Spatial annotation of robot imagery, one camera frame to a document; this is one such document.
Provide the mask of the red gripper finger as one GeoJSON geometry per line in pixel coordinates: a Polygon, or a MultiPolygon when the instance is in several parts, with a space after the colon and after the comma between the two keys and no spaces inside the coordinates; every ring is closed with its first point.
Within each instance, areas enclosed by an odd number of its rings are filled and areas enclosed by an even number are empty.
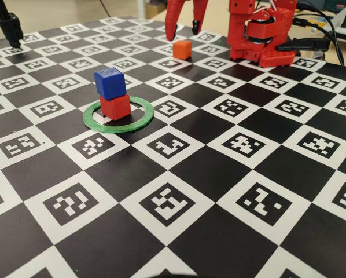
{"type": "Polygon", "coordinates": [[[176,26],[185,0],[168,0],[165,16],[165,35],[168,41],[176,36],[176,26]]]}
{"type": "Polygon", "coordinates": [[[193,0],[193,34],[198,35],[201,31],[208,0],[193,0]]]}

